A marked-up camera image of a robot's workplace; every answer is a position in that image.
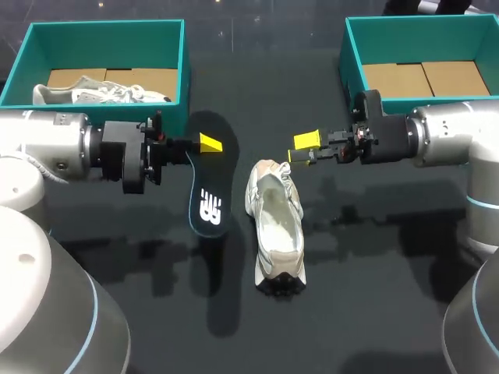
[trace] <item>shoelace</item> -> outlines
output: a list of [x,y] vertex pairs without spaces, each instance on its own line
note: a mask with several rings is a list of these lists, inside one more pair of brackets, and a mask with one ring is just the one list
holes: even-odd
[[282,180],[282,184],[286,188],[286,196],[291,199],[292,180],[290,177],[291,167],[289,166],[289,163],[283,162],[280,164],[279,168],[274,171],[273,174]]
[[106,101],[118,101],[122,103],[136,103],[143,100],[144,89],[134,84],[130,87],[127,86],[114,86],[110,90],[107,87],[102,87],[99,89],[105,97],[102,97],[101,102]]

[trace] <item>cable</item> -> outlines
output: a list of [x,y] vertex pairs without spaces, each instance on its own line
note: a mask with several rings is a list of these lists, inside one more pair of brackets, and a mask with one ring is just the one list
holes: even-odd
[[44,178],[51,180],[53,182],[57,182],[57,183],[62,183],[62,184],[66,184],[66,185],[69,184],[68,181],[58,177],[57,175],[54,175],[44,165],[42,165],[37,159],[30,156],[29,154],[15,151],[15,152],[11,152],[11,153],[0,153],[0,158],[1,157],[10,157],[10,158],[16,158],[18,160],[27,161],[30,164],[32,164],[36,169],[38,169],[38,171],[43,175]]

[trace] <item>metal cylinder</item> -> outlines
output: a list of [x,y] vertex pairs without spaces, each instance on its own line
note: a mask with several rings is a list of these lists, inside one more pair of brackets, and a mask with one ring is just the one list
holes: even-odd
[[27,161],[0,158],[0,206],[17,210],[50,231],[45,209],[44,180],[41,173]]
[[453,374],[499,372],[499,252],[482,265],[445,313],[442,347]]
[[0,207],[0,248],[0,372],[124,374],[125,317],[60,244]]
[[499,148],[497,131],[485,128],[469,151],[467,219],[469,244],[487,259],[499,246]]
[[90,132],[84,114],[0,111],[0,153],[29,154],[56,176],[84,179],[90,169]]
[[419,145],[413,158],[417,167],[468,162],[475,134],[499,122],[499,101],[470,101],[415,108],[409,121],[417,128]]

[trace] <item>cardboard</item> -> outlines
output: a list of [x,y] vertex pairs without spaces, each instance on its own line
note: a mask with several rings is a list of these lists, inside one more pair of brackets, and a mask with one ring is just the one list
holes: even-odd
[[105,80],[164,94],[172,102],[177,98],[177,69],[108,69]]
[[69,87],[81,76],[100,81],[108,80],[123,86],[137,84],[147,91],[164,94],[172,102],[177,98],[177,69],[57,69],[51,71],[47,86]]
[[363,65],[370,89],[381,97],[431,97],[430,85],[420,64]]
[[490,96],[473,61],[423,62],[436,97]]
[[48,77],[47,86],[63,88],[72,86],[81,78],[88,76],[95,80],[104,80],[106,69],[57,69],[52,70]]

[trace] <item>black insole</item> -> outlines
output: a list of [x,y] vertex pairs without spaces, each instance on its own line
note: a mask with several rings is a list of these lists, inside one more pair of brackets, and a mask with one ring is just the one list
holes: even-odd
[[221,142],[223,152],[187,154],[193,166],[189,222],[199,236],[217,238],[228,230],[231,220],[232,180],[239,144],[225,118],[212,111],[190,115],[186,135],[195,137],[200,132]]

